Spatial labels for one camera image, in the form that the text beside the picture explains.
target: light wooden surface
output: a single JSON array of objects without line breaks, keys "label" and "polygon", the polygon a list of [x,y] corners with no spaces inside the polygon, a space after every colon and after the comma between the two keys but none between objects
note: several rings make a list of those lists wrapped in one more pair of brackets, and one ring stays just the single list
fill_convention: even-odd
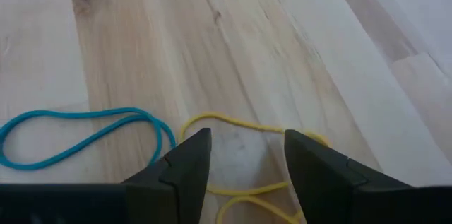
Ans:
[{"label": "light wooden surface", "polygon": [[[213,110],[317,131],[409,184],[450,184],[450,12],[448,0],[0,0],[0,123],[34,109],[137,106],[178,132]],[[27,122],[6,154],[41,160],[112,120]],[[210,182],[288,179],[281,135],[214,121],[189,133],[202,126],[213,128]],[[120,182],[154,140],[133,124],[46,170],[0,167],[0,181]],[[299,208],[293,191],[264,199]],[[201,222],[226,200],[207,194]],[[225,222],[283,223],[248,204]]]}]

